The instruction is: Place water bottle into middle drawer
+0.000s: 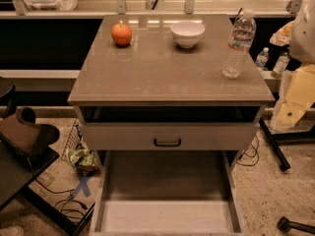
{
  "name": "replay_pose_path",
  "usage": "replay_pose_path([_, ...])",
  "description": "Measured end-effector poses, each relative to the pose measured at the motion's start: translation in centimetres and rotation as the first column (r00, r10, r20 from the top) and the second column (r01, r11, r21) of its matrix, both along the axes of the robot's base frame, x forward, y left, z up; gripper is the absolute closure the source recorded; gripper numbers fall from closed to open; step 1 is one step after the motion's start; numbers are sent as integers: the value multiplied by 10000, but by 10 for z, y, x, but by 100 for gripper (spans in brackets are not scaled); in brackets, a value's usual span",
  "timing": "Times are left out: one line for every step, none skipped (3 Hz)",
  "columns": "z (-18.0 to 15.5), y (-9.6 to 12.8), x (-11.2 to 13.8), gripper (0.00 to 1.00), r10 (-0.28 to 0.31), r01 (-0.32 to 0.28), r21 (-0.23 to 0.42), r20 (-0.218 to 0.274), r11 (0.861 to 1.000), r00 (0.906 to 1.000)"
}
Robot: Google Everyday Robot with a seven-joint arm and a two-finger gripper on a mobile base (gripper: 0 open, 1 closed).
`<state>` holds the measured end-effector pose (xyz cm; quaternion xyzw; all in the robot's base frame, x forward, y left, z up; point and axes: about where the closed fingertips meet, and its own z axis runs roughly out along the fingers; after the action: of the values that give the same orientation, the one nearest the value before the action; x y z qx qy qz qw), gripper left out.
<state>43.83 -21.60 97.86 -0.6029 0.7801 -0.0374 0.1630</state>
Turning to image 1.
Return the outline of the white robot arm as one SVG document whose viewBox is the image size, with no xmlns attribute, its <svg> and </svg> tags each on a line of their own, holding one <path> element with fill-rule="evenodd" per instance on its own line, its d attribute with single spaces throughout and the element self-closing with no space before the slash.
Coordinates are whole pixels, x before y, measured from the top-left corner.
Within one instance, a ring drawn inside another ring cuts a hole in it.
<svg viewBox="0 0 315 236">
<path fill-rule="evenodd" d="M 271 127 L 275 131 L 288 130 L 304 116 L 315 103 L 315 0 L 309 0 L 292 23 L 286 24 L 270 39 L 279 45 L 289 34 L 287 43 L 292 58 L 301 65 L 284 71 Z"/>
</svg>

